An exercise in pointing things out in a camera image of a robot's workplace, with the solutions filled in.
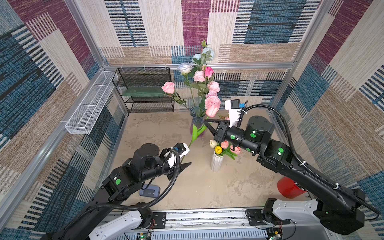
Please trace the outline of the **pink tulip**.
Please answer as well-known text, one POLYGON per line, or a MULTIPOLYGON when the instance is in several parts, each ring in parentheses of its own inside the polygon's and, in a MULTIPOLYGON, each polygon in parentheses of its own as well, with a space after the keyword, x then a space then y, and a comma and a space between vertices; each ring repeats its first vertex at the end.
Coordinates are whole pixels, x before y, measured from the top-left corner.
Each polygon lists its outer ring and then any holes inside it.
MULTIPOLYGON (((218 112, 219 110, 219 107, 218 106, 211 106, 209 107, 207 110, 206 110, 206 115, 207 115, 207 118, 206 120, 208 120, 208 118, 213 118, 216 113, 218 112)), ((193 127, 192 127, 192 139, 191 139, 191 142, 189 143, 188 147, 190 148, 192 143, 207 129, 207 126, 205 124, 202 124, 202 126, 200 128, 197 128, 197 126, 195 126, 193 124, 193 127)))
POLYGON ((227 149, 229 147, 229 142, 228 141, 223 141, 221 142, 220 146, 223 150, 227 149))
POLYGON ((230 150, 232 153, 239 155, 241 153, 241 148, 240 147, 235 147, 234 145, 230 146, 230 150))

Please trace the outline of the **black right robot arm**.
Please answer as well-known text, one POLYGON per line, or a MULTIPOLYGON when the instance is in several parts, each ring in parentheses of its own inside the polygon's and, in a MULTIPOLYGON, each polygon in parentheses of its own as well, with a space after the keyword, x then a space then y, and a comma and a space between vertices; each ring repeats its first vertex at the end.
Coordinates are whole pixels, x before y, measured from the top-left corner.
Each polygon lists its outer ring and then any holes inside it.
POLYGON ((304 187, 316 197, 317 206, 309 213, 326 229, 341 235, 349 235, 365 225, 367 219, 359 209, 361 206, 376 214, 381 212, 365 201, 366 195, 359 189, 351 190, 331 180, 320 171, 312 168, 295 150, 287 121, 275 108, 256 104, 243 108, 236 104, 236 126, 229 120, 204 120, 204 125, 217 142, 228 141, 257 156, 263 167, 287 177, 304 187), (276 113, 284 125, 288 144, 271 138, 275 126, 266 118, 253 116, 247 128, 241 129, 244 114, 255 108, 265 108, 276 113))

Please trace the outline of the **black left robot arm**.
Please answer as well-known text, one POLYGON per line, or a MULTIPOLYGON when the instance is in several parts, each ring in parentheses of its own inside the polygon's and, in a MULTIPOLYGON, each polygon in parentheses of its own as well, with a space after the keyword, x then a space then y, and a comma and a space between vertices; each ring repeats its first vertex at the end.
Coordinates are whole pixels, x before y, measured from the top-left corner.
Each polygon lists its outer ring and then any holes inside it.
POLYGON ((173 188, 188 163, 181 158, 189 153, 185 143, 162 151, 155 144, 144 144, 134 156, 111 171, 92 200, 61 230, 46 233, 43 240, 110 240, 126 230, 154 226, 151 207, 173 188), (170 183, 149 203, 124 206, 132 194, 141 190, 145 181, 165 175, 170 183))

